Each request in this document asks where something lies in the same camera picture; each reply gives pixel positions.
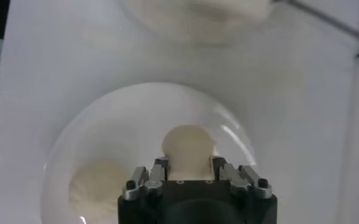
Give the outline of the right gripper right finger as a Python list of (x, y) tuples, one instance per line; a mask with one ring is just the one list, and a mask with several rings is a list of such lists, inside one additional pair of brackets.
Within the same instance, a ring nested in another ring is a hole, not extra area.
[(261, 178), (252, 166), (240, 165), (235, 168), (220, 156), (211, 157), (211, 170), (215, 181), (228, 181), (233, 195), (251, 192), (257, 198), (272, 198), (272, 187), (268, 180)]

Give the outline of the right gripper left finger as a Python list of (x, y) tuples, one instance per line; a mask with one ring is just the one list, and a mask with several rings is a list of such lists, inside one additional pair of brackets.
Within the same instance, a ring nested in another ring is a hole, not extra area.
[(168, 179), (168, 173), (167, 157), (155, 159), (151, 170), (144, 166), (136, 167), (122, 188), (122, 198), (127, 201), (138, 200), (143, 195), (147, 198), (159, 198), (163, 192), (163, 184)]

